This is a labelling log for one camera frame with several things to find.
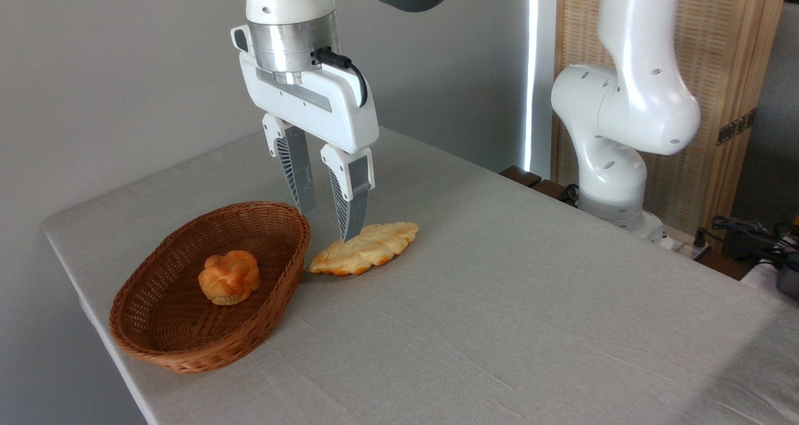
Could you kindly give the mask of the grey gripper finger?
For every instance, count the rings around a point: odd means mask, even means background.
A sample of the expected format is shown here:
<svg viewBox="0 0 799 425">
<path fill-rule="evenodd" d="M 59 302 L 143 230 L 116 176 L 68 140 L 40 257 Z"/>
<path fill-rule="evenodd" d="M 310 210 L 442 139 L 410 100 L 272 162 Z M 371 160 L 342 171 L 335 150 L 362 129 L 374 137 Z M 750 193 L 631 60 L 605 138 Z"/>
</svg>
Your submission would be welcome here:
<svg viewBox="0 0 799 425">
<path fill-rule="evenodd" d="M 321 157 L 329 171 L 340 237 L 348 242 L 360 234 L 367 214 L 368 192 L 376 186 L 372 152 L 367 147 L 348 153 L 325 144 Z"/>
<path fill-rule="evenodd" d="M 308 214 L 317 202 L 305 131 L 270 113 L 263 116 L 262 126 L 269 154 L 280 161 L 297 209 Z"/>
</svg>

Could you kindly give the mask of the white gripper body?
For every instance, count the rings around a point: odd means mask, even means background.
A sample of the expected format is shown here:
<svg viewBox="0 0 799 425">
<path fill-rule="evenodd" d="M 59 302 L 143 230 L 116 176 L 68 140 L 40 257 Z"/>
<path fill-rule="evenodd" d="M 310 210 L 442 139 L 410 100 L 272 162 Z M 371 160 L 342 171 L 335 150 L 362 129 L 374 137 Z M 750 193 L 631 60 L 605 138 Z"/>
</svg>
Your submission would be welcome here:
<svg viewBox="0 0 799 425">
<path fill-rule="evenodd" d="M 250 30 L 231 30 L 239 50 L 243 80 L 255 106 L 348 153 L 378 140 L 380 129 L 371 95 L 363 101 L 365 81 L 348 69 L 323 64 L 300 74 L 301 84 L 282 84 L 261 69 L 253 55 Z"/>
</svg>

